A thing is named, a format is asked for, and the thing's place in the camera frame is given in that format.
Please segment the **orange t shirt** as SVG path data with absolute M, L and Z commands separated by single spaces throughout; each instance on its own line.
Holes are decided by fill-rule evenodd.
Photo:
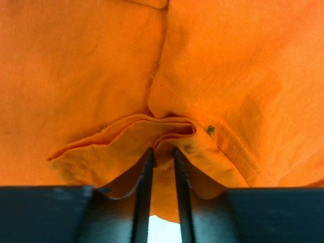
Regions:
M 1 1 L 1 184 L 101 187 L 172 152 L 226 187 L 323 187 L 323 1 Z

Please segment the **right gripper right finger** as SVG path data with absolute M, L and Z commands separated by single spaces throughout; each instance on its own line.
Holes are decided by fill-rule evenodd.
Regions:
M 228 188 L 173 153 L 183 242 L 323 242 L 322 188 Z

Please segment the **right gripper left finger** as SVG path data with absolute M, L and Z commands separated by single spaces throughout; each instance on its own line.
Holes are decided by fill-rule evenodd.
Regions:
M 1 242 L 147 242 L 154 155 L 100 188 L 1 187 Z

